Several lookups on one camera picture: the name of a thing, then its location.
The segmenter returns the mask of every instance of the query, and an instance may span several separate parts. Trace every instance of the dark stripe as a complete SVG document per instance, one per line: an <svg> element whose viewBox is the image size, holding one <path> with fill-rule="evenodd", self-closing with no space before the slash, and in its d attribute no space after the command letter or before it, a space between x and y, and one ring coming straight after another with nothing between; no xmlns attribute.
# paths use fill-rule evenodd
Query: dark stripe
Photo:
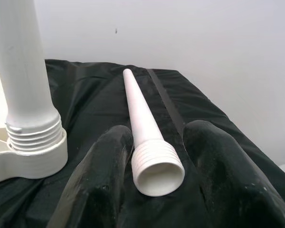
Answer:
<svg viewBox="0 0 285 228"><path fill-rule="evenodd" d="M165 105L176 129L177 132L180 134L180 136L182 137L182 131L185 127L185 122L183 121L180 113L177 111L173 101L170 99L169 95L166 92L166 89L163 87L161 81L159 80L159 78L157 77L157 75L155 74L155 72L151 69L147 69L151 79L153 80L158 93L160 94L163 104Z"/></svg>

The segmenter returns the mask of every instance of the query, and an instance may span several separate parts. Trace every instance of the threaded end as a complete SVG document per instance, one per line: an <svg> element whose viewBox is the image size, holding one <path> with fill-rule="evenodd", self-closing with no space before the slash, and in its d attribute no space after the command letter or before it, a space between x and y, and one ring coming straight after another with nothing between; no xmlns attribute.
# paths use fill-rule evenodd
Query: threaded end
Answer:
<svg viewBox="0 0 285 228"><path fill-rule="evenodd" d="M35 133L20 133L7 128L10 147L16 151L32 152L49 148L60 142L63 137L61 120L53 126Z"/></svg>
<svg viewBox="0 0 285 228"><path fill-rule="evenodd" d="M163 196L183 182L184 167L175 149L164 140L149 140L139 145L132 157L133 180L148 196Z"/></svg>

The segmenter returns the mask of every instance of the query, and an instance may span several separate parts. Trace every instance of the white plastic tube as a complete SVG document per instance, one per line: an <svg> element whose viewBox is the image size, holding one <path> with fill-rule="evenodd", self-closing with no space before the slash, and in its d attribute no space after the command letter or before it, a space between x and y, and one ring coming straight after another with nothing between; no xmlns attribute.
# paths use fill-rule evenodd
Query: white plastic tube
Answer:
<svg viewBox="0 0 285 228"><path fill-rule="evenodd" d="M132 157L133 180L148 196L163 196L183 182L185 170L175 149L166 141L129 69L123 71L135 151Z"/></svg>
<svg viewBox="0 0 285 228"><path fill-rule="evenodd" d="M11 147L38 151L63 137L50 96L32 0L0 0L0 78Z"/></svg>

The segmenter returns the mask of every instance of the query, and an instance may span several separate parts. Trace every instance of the black cloth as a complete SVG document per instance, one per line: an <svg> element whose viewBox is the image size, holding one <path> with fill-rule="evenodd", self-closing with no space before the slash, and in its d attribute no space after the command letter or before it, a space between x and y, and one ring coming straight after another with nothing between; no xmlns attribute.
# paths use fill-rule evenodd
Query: black cloth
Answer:
<svg viewBox="0 0 285 228"><path fill-rule="evenodd" d="M43 228L52 218L50 227L62 216L66 218L61 218L61 227L285 227L285 174L179 72L153 70L158 84L150 71L135 66L62 60L46 60L46 66L53 104L68 135L68 162L51 177L1 182L0 228ZM112 165L109 168L118 170L116 180L112 180L115 171L109 170L110 178L98 177L100 182L94 181L95 175L102 175L114 160L98 164L97 169L83 165L90 161L94 167L90 154L101 153L97 145L106 145L104 139L114 145L117 154L130 156L133 142L128 130L112 128L131 128L122 77L125 68L133 71L164 139L176 149L186 171L183 184L167 196L153 198L139 193L130 162ZM183 135L177 124L182 121L184 126L189 123ZM83 178L72 182L80 167L87 167ZM249 181L256 187L248 185ZM78 194L70 191L77 197L76 207L59 213L71 183L81 189Z"/></svg>

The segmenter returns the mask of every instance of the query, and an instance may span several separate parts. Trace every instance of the black fabric surface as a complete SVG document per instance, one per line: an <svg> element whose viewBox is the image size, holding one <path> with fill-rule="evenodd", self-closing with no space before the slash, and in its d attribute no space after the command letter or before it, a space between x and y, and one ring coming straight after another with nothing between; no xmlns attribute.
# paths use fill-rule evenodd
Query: black fabric surface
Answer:
<svg viewBox="0 0 285 228"><path fill-rule="evenodd" d="M204 120L213 124L207 128L208 122L190 123L182 137L147 69L61 60L46 60L46 65L52 100L68 134L68 162L48 178L1 182L0 228L43 228L50 219L49 227L285 227L285 174L179 72L153 70L185 123ZM120 156L128 158L133 146L125 127L108 131L116 125L131 128L122 77L125 68L133 71L164 139L174 146L186 171L181 187L167 196L140 194L132 180L130 162L118 166L119 161L127 160ZM99 146L102 144L104 154ZM114 145L116 163L105 145ZM244 165L238 164L235 169L228 156L222 154L232 154L235 159L231 161L242 161ZM103 165L93 164L93 157L102 161L105 155L108 159ZM83 165L85 161L91 166ZM218 169L213 175L211 168L218 164L228 171ZM80 172L80 181L72 182ZM73 203L65 204L68 213L59 213L71 183L77 183L78 188L73 189L80 191L69 192ZM226 185L232 188L222 191Z"/></svg>

